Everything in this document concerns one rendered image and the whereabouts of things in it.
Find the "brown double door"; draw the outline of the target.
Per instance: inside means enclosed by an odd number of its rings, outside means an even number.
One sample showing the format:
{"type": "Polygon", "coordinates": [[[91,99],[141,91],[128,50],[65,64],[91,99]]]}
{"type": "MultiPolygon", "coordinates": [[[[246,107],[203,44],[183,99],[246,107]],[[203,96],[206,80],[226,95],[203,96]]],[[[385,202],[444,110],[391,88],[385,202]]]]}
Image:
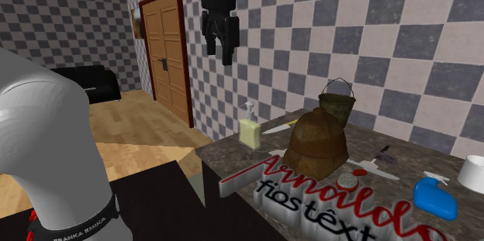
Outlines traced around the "brown double door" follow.
{"type": "Polygon", "coordinates": [[[194,126],[183,0],[139,2],[153,99],[194,126]]]}

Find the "yellow soap dispenser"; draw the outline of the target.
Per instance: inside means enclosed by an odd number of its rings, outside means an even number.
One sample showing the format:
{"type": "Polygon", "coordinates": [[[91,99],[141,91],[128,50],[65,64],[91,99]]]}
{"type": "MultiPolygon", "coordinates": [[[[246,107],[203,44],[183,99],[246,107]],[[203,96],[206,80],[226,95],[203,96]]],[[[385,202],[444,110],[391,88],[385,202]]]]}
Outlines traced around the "yellow soap dispenser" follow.
{"type": "Polygon", "coordinates": [[[244,107],[246,108],[245,118],[239,120],[239,141],[251,149],[256,150],[261,145],[261,126],[254,117],[254,103],[250,101],[245,102],[244,107]]]}

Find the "black sofa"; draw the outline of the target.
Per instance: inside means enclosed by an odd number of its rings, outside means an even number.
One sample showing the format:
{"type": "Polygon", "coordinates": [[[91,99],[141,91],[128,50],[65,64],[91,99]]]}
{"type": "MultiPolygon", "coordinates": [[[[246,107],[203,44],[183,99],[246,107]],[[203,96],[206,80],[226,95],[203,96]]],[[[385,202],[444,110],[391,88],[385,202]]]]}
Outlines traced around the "black sofa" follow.
{"type": "Polygon", "coordinates": [[[115,73],[102,65],[60,67],[53,71],[79,84],[85,90],[90,105],[121,100],[115,73]]]}

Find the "rusty green bucket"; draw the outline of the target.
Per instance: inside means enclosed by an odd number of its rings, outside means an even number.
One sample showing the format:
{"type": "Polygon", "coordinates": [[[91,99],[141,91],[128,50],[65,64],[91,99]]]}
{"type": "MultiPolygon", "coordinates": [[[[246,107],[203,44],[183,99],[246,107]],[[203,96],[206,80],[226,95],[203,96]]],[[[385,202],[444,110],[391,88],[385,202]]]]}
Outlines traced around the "rusty green bucket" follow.
{"type": "Polygon", "coordinates": [[[333,115],[341,124],[342,128],[347,125],[353,106],[356,102],[351,85],[342,77],[333,79],[327,83],[325,88],[318,95],[319,105],[333,115]],[[334,81],[342,80],[351,90],[350,95],[339,95],[325,92],[326,88],[334,81]]]}

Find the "brown helmet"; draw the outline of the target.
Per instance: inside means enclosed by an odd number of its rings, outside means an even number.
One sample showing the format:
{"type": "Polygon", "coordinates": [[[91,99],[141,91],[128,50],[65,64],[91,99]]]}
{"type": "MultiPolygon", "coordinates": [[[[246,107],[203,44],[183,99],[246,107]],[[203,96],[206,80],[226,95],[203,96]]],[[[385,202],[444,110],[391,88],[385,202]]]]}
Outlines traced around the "brown helmet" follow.
{"type": "Polygon", "coordinates": [[[347,140],[339,121],[324,108],[301,116],[292,131],[283,164],[318,181],[330,176],[349,158],[347,140]]]}

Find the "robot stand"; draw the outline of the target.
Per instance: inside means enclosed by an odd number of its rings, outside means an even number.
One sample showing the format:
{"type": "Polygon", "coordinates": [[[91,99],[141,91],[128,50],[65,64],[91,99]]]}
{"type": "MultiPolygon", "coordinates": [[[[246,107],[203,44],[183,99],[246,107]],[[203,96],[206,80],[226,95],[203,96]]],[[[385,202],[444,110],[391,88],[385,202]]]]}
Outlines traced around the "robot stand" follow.
{"type": "Polygon", "coordinates": [[[175,161],[110,183],[133,241],[237,241],[215,220],[175,161]]]}

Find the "red and white round brush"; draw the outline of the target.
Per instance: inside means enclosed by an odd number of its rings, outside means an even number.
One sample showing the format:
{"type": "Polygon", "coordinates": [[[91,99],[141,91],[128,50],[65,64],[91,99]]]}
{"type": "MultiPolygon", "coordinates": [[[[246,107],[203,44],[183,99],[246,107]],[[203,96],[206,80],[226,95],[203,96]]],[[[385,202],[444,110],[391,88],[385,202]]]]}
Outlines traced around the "red and white round brush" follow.
{"type": "Polygon", "coordinates": [[[359,186],[358,177],[365,176],[367,173],[367,170],[364,169],[356,169],[352,173],[342,173],[336,179],[335,184],[339,190],[348,192],[356,191],[359,186]]]}

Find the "red black lettering sign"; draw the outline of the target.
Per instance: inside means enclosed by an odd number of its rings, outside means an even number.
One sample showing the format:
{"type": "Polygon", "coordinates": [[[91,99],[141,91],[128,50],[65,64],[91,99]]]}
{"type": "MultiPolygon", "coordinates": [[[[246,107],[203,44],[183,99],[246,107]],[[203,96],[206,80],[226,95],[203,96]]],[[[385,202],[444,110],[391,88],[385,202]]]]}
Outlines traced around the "red black lettering sign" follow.
{"type": "Polygon", "coordinates": [[[225,198],[252,183],[254,205],[310,241],[448,241],[442,231],[410,225],[413,205],[394,201],[391,208],[374,204],[375,192],[359,187],[350,195],[334,186],[320,186],[303,174],[295,176],[274,155],[219,182],[225,198]]]}

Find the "dark purple razor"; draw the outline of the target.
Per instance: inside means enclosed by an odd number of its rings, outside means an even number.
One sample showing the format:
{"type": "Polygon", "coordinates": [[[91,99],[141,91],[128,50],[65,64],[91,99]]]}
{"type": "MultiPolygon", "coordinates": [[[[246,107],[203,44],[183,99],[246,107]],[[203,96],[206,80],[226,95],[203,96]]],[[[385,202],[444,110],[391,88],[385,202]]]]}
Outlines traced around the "dark purple razor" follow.
{"type": "Polygon", "coordinates": [[[376,155],[375,155],[375,159],[376,160],[380,160],[380,161],[383,161],[385,163],[388,163],[388,164],[393,164],[393,165],[397,165],[397,158],[394,157],[392,154],[390,153],[387,153],[386,151],[389,149],[389,145],[387,146],[384,146],[376,155]]]}

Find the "blue spray bottle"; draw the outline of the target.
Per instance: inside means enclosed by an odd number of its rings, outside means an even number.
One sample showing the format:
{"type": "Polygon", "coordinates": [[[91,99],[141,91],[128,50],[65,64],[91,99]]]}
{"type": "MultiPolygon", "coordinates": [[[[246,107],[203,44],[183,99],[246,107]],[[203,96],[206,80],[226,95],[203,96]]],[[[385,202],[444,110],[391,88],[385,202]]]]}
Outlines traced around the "blue spray bottle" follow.
{"type": "Polygon", "coordinates": [[[413,202],[416,207],[447,221],[453,221],[458,216],[456,200],[446,191],[438,187],[441,182],[447,185],[449,178],[424,171],[424,178],[413,187],[413,202]]]}

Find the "white bowl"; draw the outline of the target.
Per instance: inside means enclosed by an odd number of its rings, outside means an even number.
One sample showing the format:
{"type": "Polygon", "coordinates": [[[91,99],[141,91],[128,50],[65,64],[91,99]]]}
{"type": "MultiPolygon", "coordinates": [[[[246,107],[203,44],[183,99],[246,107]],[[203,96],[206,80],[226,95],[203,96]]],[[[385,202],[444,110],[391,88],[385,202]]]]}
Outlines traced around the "white bowl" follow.
{"type": "Polygon", "coordinates": [[[468,155],[458,175],[458,182],[484,195],[484,157],[468,155]]]}

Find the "wall picture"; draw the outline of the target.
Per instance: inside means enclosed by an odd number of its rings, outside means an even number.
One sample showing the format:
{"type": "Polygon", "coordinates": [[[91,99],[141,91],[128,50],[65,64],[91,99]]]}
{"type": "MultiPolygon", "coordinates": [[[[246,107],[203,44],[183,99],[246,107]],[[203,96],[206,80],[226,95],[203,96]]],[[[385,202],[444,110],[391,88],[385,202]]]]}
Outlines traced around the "wall picture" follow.
{"type": "Polygon", "coordinates": [[[131,9],[130,13],[131,13],[134,37],[136,39],[143,39],[143,25],[141,21],[140,9],[139,8],[131,9]]]}

